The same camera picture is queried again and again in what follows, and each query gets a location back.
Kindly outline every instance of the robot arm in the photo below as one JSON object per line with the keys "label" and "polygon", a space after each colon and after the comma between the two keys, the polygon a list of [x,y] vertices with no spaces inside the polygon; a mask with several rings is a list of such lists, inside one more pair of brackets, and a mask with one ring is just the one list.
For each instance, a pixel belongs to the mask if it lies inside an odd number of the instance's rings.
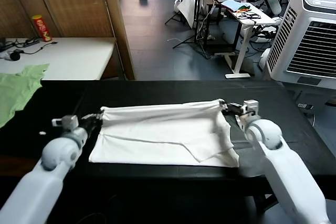
{"label": "robot arm", "polygon": [[64,134],[50,141],[41,159],[27,173],[0,210],[0,223],[44,224],[63,188],[63,179],[74,168],[91,132],[101,123],[101,114],[78,122],[74,115],[53,120]]}
{"label": "robot arm", "polygon": [[303,163],[282,137],[280,127],[258,115],[258,102],[244,105],[223,104],[224,111],[234,113],[245,138],[260,156],[265,176],[285,212],[300,224],[330,223],[326,199]]}

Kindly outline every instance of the pringles can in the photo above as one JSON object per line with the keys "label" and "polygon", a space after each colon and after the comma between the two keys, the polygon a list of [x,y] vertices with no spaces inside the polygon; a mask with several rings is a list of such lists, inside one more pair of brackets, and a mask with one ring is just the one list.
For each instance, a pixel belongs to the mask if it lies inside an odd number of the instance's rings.
{"label": "pringles can", "polygon": [[39,30],[43,41],[45,42],[51,41],[53,38],[51,37],[49,29],[46,26],[46,23],[44,22],[42,16],[35,15],[32,17],[32,19],[36,25],[36,28]]}

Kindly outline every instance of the small white object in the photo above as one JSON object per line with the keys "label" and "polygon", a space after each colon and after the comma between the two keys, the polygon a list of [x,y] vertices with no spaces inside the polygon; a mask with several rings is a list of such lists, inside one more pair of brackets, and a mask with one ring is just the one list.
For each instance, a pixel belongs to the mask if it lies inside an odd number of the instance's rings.
{"label": "small white object", "polygon": [[174,2],[174,12],[176,12],[176,13],[179,12],[178,6],[179,6],[180,3],[181,3],[181,0],[175,0],[175,2]]}
{"label": "small white object", "polygon": [[6,60],[10,60],[10,55],[9,55],[9,52],[8,51],[5,51],[5,52],[1,52],[0,53],[0,59],[6,59]]}

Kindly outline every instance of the white cloth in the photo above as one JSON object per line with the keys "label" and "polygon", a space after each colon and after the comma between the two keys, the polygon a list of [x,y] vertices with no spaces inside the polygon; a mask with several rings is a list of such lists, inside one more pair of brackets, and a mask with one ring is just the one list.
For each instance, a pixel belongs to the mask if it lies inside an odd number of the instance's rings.
{"label": "white cloth", "polygon": [[102,107],[103,125],[89,161],[238,167],[219,101]]}

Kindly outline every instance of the black table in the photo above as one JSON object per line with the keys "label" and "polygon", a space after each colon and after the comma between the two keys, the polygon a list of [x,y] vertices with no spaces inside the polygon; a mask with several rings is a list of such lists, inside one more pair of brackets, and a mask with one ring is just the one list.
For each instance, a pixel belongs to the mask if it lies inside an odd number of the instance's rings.
{"label": "black table", "polygon": [[[296,151],[327,198],[333,198],[335,158],[287,91],[267,81],[67,81],[43,82],[24,111],[0,130],[0,153],[38,158],[45,144],[55,137],[50,120],[75,112],[82,116],[101,106],[137,106],[208,101],[222,98],[242,103],[259,101],[259,114],[277,123],[288,145]],[[263,195],[271,189],[259,166],[259,158],[245,140],[233,118],[227,117],[231,141],[240,156],[240,168],[160,166],[89,163],[88,157],[99,130],[88,139],[68,181],[117,190],[197,191],[231,195]],[[39,136],[39,131],[46,136]]]}

